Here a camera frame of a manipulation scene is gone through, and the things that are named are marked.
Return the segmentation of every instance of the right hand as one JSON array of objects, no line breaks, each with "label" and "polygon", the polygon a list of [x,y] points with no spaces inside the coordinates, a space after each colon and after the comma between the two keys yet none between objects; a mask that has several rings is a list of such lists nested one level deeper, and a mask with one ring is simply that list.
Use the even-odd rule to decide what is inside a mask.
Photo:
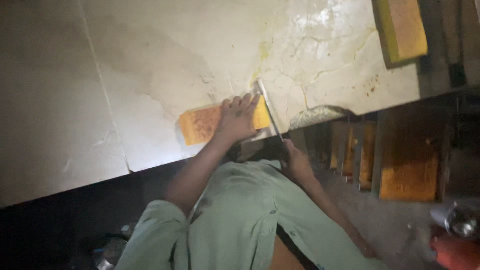
[{"label": "right hand", "polygon": [[307,154],[296,148],[289,139],[285,139],[285,145],[289,151],[288,163],[282,162],[282,171],[285,176],[297,185],[305,185],[312,180],[316,181]]}]

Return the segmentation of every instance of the sponge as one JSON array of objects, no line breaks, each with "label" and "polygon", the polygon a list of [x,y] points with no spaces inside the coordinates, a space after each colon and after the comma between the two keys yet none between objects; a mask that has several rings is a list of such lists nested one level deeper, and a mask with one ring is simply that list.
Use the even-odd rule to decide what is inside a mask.
[{"label": "sponge", "polygon": [[[208,142],[220,121],[222,113],[221,106],[210,107],[200,110],[189,110],[180,115],[180,128],[185,138],[185,144],[190,146],[194,144]],[[260,96],[257,108],[253,111],[253,127],[261,129],[270,125],[265,99]]]}]

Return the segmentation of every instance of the red object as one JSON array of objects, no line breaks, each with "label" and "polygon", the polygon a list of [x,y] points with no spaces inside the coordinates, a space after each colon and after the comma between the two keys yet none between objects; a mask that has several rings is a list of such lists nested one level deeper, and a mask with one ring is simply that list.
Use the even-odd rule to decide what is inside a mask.
[{"label": "red object", "polygon": [[444,233],[433,236],[430,247],[437,252],[437,262],[450,270],[480,269],[480,245]]}]

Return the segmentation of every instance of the green shirt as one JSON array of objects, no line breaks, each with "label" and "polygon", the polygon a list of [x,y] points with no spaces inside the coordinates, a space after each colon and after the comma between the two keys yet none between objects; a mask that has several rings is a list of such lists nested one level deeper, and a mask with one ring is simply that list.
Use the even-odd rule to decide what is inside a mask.
[{"label": "green shirt", "polygon": [[151,202],[115,269],[269,269],[277,224],[319,269],[386,269],[278,168],[266,160],[220,166],[188,220],[169,202]]}]

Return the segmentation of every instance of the yellow stain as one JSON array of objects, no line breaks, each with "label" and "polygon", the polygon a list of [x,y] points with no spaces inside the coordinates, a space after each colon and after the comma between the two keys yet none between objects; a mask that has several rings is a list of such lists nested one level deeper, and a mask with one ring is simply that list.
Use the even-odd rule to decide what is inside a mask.
[{"label": "yellow stain", "polygon": [[260,52],[260,66],[253,72],[252,77],[250,78],[250,82],[249,82],[250,87],[253,86],[253,83],[258,78],[258,75],[260,75],[260,68],[264,63],[264,60],[268,58],[271,48],[272,48],[271,42],[264,41],[258,44],[258,51]]}]

